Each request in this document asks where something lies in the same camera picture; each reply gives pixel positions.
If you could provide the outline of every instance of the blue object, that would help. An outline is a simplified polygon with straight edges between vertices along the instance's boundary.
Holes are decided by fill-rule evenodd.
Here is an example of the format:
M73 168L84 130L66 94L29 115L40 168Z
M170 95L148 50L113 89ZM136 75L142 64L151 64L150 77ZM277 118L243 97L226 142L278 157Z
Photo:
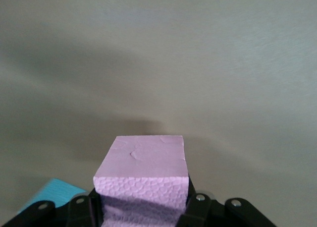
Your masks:
M66 204L74 195L83 192L87 191L54 178L50 180L42 188L42 190L35 194L35 196L20 209L20 212L26 209L31 204L43 200L53 201L57 208Z

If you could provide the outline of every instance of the pink foam block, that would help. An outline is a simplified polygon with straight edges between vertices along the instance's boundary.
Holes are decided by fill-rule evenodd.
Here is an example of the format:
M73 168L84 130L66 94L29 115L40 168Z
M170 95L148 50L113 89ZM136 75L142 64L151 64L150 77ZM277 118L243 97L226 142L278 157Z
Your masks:
M182 136L118 136L94 176L103 226L175 226L188 184Z

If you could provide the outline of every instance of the white wall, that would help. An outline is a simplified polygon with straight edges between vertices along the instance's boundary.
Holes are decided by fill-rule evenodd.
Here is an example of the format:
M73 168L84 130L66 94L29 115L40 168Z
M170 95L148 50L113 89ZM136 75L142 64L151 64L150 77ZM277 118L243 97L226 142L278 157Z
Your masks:
M0 224L117 135L181 134L197 189L317 226L317 0L0 0Z

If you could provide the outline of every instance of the black mechanical arm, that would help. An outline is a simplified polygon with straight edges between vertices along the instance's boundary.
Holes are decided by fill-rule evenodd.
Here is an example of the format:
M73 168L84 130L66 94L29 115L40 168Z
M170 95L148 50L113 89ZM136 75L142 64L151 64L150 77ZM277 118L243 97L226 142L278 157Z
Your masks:
M276 227L247 200L232 198L222 205L189 184L186 211L176 227ZM58 208L52 201L36 202L2 227L100 227L103 221L101 198L93 190Z

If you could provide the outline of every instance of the screw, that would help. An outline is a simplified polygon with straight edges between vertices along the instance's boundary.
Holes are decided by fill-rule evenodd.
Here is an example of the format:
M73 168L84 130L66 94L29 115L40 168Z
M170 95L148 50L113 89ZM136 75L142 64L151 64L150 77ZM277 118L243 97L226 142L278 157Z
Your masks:
M79 198L76 200L76 204L83 203L84 201L85 201L84 198Z
M38 207L39 210L44 210L48 206L48 203L44 203Z
M202 195L202 194L198 194L198 195L196 196L196 199L199 200L199 201L204 201L204 200L205 200L205 196Z
M232 200L232 201L231 201L231 204L232 204L233 206L235 206L235 207L240 207L240 206L242 206L241 202L238 201L238 200Z

